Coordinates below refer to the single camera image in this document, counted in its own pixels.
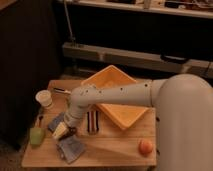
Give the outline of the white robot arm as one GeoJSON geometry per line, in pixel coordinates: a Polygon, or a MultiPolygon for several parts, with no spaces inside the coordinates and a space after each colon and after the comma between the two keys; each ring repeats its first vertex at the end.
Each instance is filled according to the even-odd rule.
{"type": "Polygon", "coordinates": [[[157,171],[213,171],[213,86],[203,78],[179,74],[113,88],[77,87],[61,124],[66,129],[77,126],[93,104],[156,110],[157,171]]]}

